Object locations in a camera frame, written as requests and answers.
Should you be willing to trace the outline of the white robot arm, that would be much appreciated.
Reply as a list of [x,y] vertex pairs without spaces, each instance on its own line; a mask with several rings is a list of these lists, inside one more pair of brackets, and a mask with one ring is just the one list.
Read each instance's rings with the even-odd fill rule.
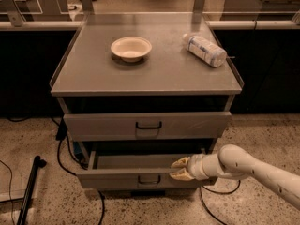
[[182,157],[171,167],[174,172],[170,177],[179,181],[202,181],[211,177],[241,180],[251,176],[300,209],[300,176],[262,162],[237,145],[224,145],[215,154]]

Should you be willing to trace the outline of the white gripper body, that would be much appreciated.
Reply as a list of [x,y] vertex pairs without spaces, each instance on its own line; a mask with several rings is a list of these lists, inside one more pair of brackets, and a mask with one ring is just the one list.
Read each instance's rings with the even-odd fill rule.
[[191,156],[187,162],[187,173],[190,180],[206,180],[210,177],[224,178],[226,176],[217,154]]

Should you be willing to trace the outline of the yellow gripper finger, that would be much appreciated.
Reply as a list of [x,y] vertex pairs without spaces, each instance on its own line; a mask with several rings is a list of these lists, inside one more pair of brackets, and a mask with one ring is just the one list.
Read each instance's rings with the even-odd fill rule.
[[187,171],[186,168],[182,168],[177,172],[172,172],[170,177],[178,181],[191,181],[194,177]]
[[176,160],[171,167],[172,168],[185,168],[188,165],[188,162],[190,160],[190,157],[181,157],[178,160]]

